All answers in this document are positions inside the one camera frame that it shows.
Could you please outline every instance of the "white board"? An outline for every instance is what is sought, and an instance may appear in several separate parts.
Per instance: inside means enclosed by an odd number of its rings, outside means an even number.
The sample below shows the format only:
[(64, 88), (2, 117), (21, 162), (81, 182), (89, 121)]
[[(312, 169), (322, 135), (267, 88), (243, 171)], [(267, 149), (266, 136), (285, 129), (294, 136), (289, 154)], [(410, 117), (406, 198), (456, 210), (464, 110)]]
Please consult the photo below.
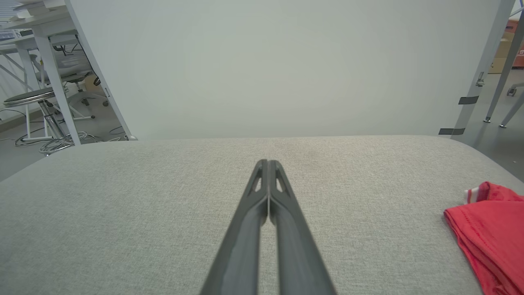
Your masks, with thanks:
[(132, 135), (436, 135), (500, 0), (71, 0)]

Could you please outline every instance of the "gray floor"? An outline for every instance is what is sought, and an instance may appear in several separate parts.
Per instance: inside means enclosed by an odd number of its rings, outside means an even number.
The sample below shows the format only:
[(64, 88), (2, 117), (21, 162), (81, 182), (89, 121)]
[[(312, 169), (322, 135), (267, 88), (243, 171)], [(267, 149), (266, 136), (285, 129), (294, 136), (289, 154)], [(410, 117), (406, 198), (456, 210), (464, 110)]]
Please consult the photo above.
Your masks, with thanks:
[[(491, 103), (499, 77), (500, 75), (488, 75), (486, 78), (486, 84), (483, 87), (470, 122), (459, 141), (476, 148), (524, 181), (524, 107), (515, 114), (509, 122), (508, 128), (502, 129), (498, 127), (509, 112), (509, 109), (515, 104), (518, 96), (524, 91), (524, 87), (519, 88), (515, 97), (506, 96), (507, 89), (513, 83), (524, 81), (524, 70), (511, 71), (504, 93), (492, 115), (492, 123), (488, 124), (482, 121), (486, 117), (486, 112)], [(93, 120), (76, 121), (79, 131), (87, 131), (92, 135), (98, 136), (98, 139), (101, 141), (123, 136), (123, 134), (109, 134), (111, 129), (120, 126), (111, 106), (103, 107), (102, 101), (92, 100), (89, 107), (85, 107), (82, 104), (78, 104), (75, 107), (80, 111), (89, 109), (96, 116)], [(32, 125), (33, 130), (40, 127), (42, 127), (42, 124)], [(115, 132), (122, 132), (122, 129), (118, 129)], [(0, 133), (0, 140), (4, 138), (16, 139), (25, 133), (25, 125), (20, 125)], [(32, 133), (32, 136), (43, 136), (43, 131)], [(14, 147), (13, 140), (0, 141), (0, 181), (43, 158), (43, 155), (38, 153), (41, 145), (42, 143), (32, 146)]]
[[(124, 134), (111, 135), (109, 131), (113, 128), (120, 126), (116, 115), (111, 108), (102, 106), (102, 101), (98, 99), (90, 100), (88, 107), (81, 103), (74, 106), (77, 110), (84, 114), (89, 112), (95, 115), (95, 119), (75, 121), (78, 131), (86, 131), (89, 134), (98, 136), (97, 140), (107, 141)], [(65, 131), (67, 131), (66, 124), (60, 124)], [(31, 129), (36, 130), (42, 128), (42, 123), (31, 124)], [(122, 128), (115, 130), (113, 133), (123, 132)], [(10, 138), (11, 140), (0, 141), (0, 181), (8, 178), (16, 172), (24, 169), (25, 167), (33, 164), (44, 156), (38, 152), (40, 147), (44, 143), (38, 143), (30, 146), (14, 146), (14, 140), (20, 136), (26, 134), (26, 125), (20, 125), (13, 129), (7, 130), (0, 133), (0, 140), (4, 138)], [(43, 130), (34, 132), (31, 134), (32, 137), (43, 136)]]
[(507, 128), (498, 126), (524, 91), (524, 87), (517, 88), (514, 97), (506, 96), (512, 84), (524, 82), (524, 70), (511, 71), (492, 115), (492, 122), (485, 123), (483, 120), (486, 118), (499, 78), (500, 75), (490, 74), (485, 79), (486, 84), (459, 141), (479, 150), (524, 181), (524, 107), (509, 121)]

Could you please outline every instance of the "stool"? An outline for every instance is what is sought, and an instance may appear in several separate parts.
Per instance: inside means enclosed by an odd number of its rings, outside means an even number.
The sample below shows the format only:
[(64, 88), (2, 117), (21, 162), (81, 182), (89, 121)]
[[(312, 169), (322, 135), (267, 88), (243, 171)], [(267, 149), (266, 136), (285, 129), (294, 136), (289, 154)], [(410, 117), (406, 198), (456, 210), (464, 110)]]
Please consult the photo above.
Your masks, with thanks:
[[(60, 128), (60, 125), (58, 125), (58, 123), (54, 119), (53, 114), (49, 111), (48, 106), (53, 106), (53, 104), (47, 101), (47, 99), (52, 98), (52, 97), (54, 97), (53, 89), (44, 88), (44, 89), (39, 89), (39, 90), (31, 91), (28, 93), (20, 94), (20, 95), (8, 98), (4, 101), (4, 105), (7, 108), (24, 106), (26, 104), (30, 104), (33, 102), (38, 103), (43, 113), (44, 124), (47, 122), (47, 125), (49, 126), (49, 129), (51, 130), (51, 133), (53, 134), (53, 137), (54, 137), (54, 139), (45, 143), (40, 148), (40, 153), (45, 154), (45, 155), (50, 155), (52, 153), (58, 152), (60, 150), (63, 150), (65, 148), (68, 148), (74, 145), (71, 135), (64, 134), (64, 132), (62, 131), (62, 128)], [(87, 134), (86, 132), (83, 132), (83, 131), (78, 132), (78, 136), (80, 140), (84, 140), (86, 138), (92, 138), (94, 141), (96, 141), (94, 136)]]

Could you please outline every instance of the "chair base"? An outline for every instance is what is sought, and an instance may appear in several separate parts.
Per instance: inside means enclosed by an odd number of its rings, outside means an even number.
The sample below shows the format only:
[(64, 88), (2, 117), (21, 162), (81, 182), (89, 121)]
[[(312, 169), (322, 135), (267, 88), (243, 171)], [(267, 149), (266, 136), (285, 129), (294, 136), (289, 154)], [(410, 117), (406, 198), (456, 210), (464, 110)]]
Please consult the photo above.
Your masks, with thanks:
[[(80, 140), (86, 140), (86, 139), (92, 139), (94, 142), (97, 142), (96, 138), (90, 134), (87, 134), (84, 131), (78, 132), (78, 137)], [(70, 146), (73, 146), (73, 139), (71, 138), (71, 134), (67, 134), (65, 138), (63, 139), (53, 139), (49, 142), (46, 142), (39, 150), (40, 153), (48, 156), (50, 154), (54, 154), (58, 151), (61, 151), (65, 148), (68, 148)]]

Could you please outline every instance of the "gray upholstered table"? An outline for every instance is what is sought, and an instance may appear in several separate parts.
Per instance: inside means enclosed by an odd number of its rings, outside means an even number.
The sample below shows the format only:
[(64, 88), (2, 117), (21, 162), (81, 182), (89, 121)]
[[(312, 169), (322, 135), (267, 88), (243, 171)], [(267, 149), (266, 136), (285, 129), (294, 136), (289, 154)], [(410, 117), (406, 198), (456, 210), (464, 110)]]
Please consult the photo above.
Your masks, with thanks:
[[(197, 294), (262, 158), (286, 169), (339, 294), (481, 294), (442, 212), (485, 180), (524, 193), (428, 136), (86, 144), (0, 183), (0, 294)], [(271, 223), (260, 255), (276, 294)]]

